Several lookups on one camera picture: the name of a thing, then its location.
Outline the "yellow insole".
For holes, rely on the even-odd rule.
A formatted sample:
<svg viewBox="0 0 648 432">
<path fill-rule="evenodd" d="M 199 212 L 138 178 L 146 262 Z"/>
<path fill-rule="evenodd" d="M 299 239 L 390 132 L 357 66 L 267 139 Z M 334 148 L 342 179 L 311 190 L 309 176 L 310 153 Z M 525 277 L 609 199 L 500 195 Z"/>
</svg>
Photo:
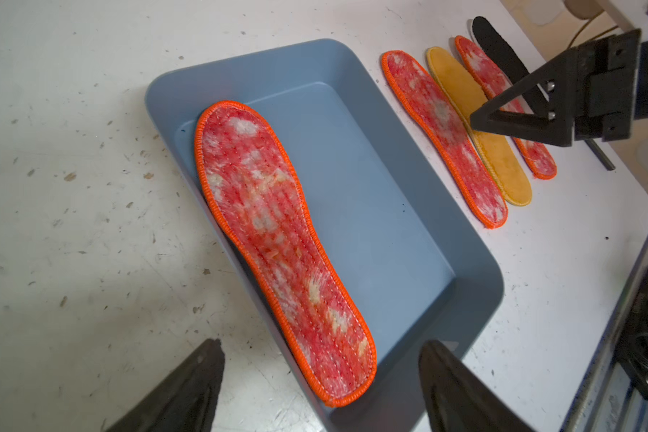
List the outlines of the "yellow insole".
<svg viewBox="0 0 648 432">
<path fill-rule="evenodd" d="M 430 74 L 449 97 L 464 122 L 484 167 L 503 198 L 516 206 L 531 203 L 531 184 L 504 136 L 484 129 L 475 113 L 487 103 L 487 97 L 471 73 L 448 50 L 432 47 L 426 51 Z"/>
</svg>

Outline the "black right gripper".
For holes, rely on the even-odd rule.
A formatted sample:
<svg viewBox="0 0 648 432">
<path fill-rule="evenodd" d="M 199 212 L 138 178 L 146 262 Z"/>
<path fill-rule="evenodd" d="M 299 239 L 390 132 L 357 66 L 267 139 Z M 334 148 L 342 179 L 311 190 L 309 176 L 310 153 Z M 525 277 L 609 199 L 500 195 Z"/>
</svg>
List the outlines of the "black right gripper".
<svg viewBox="0 0 648 432">
<path fill-rule="evenodd" d="M 548 101 L 545 116 L 522 97 L 534 86 Z M 626 140 L 634 121 L 648 119 L 648 41 L 634 30 L 566 50 L 475 115 L 491 133 L 556 147 L 594 138 Z"/>
</svg>

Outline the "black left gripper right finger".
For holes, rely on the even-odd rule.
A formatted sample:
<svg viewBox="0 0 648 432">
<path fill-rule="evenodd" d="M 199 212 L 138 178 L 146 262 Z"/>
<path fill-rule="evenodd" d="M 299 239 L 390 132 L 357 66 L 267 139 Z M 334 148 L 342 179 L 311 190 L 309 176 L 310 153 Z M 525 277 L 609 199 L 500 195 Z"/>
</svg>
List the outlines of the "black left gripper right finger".
<svg viewBox="0 0 648 432">
<path fill-rule="evenodd" d="M 530 431 L 442 342 L 419 351 L 419 381 L 433 431 Z"/>
</svg>

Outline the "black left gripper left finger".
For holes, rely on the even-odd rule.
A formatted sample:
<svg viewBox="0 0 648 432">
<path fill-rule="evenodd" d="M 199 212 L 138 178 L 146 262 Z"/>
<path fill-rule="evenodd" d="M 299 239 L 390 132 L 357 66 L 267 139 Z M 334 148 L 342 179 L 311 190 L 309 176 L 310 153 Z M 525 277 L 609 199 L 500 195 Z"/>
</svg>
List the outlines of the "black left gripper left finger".
<svg viewBox="0 0 648 432">
<path fill-rule="evenodd" d="M 210 431 L 225 369 L 218 339 L 208 338 L 110 431 Z"/>
</svg>

